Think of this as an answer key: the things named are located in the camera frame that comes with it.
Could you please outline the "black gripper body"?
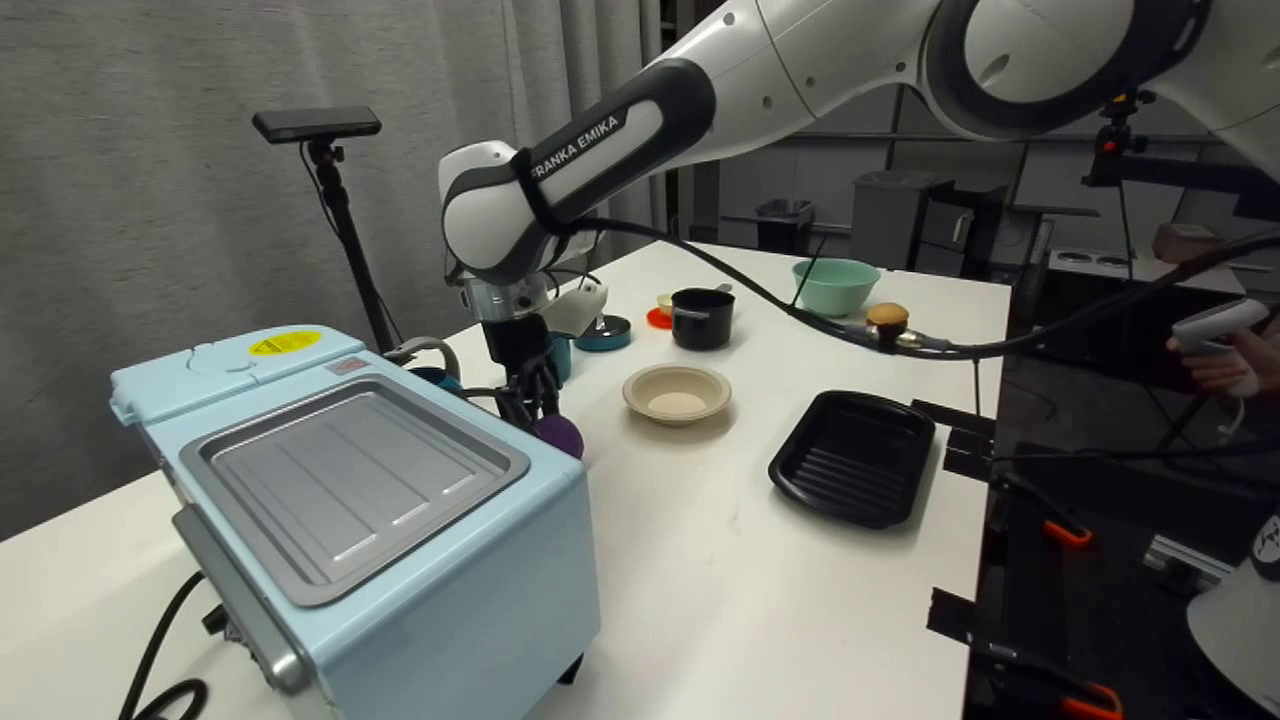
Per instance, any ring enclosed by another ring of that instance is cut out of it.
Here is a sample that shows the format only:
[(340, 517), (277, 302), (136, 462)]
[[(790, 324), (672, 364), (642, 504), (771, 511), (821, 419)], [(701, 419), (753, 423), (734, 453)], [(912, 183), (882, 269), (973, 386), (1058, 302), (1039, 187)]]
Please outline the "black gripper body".
[(550, 356), (550, 332), (540, 311), (515, 319), (484, 319), (487, 356), (509, 371), (532, 371)]

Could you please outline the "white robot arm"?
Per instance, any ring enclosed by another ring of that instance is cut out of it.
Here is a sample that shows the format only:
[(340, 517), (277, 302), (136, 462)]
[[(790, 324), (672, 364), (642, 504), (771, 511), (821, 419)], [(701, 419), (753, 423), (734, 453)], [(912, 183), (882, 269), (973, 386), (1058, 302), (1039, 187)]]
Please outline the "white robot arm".
[(973, 140), (1026, 140), (1126, 94), (1280, 175), (1280, 0), (722, 0), (560, 132), (438, 161), (438, 231), (502, 367), (499, 411), (560, 411), (543, 269), (618, 187), (769, 148), (903, 85)]

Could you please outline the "person hand with controller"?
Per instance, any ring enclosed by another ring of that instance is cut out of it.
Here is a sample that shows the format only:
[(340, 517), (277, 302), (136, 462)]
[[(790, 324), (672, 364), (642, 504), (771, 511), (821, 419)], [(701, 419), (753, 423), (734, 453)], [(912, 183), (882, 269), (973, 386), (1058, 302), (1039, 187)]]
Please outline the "person hand with controller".
[(1280, 391), (1280, 342), (1234, 332), (1221, 347), (1169, 345), (1200, 391), (1214, 398), (1274, 398)]

